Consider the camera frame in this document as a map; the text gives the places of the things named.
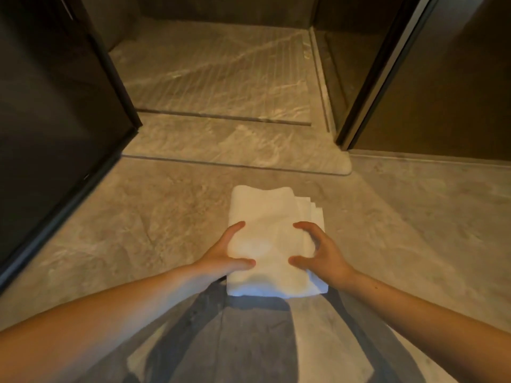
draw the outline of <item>forearm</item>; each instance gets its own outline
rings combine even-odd
[[[207,285],[186,266],[43,312],[0,333],[0,381],[69,381]]]
[[[511,381],[511,335],[357,273],[347,292],[459,381]]]

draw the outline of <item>person's right arm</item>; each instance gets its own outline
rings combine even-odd
[[[289,263],[368,305],[460,382],[511,382],[511,335],[356,271],[317,225],[295,223],[317,241],[314,258]]]

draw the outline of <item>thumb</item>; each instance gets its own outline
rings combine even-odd
[[[311,265],[312,258],[302,257],[300,255],[295,255],[293,257],[289,257],[288,262],[290,265],[295,266],[296,268],[302,270],[309,270]]]
[[[248,258],[229,258],[229,262],[230,272],[250,270],[256,265],[256,261],[254,259]]]

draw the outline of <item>towel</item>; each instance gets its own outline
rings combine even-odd
[[[246,221],[227,248],[233,258],[255,259],[251,270],[227,276],[230,296],[306,297],[326,293],[328,285],[311,272],[288,263],[292,255],[313,257],[310,235],[293,227],[305,220],[324,230],[323,210],[310,198],[295,197],[289,187],[261,190],[246,185],[234,187],[229,225]]]

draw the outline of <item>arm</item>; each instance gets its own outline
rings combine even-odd
[[[255,265],[227,256],[245,222],[227,229],[199,261],[80,298],[0,332],[0,381],[74,380],[177,303],[235,270]]]
[[[308,231],[319,246],[314,258],[290,257],[290,264],[368,305],[458,381],[511,381],[510,334],[362,274],[317,225],[299,222],[295,227]]]

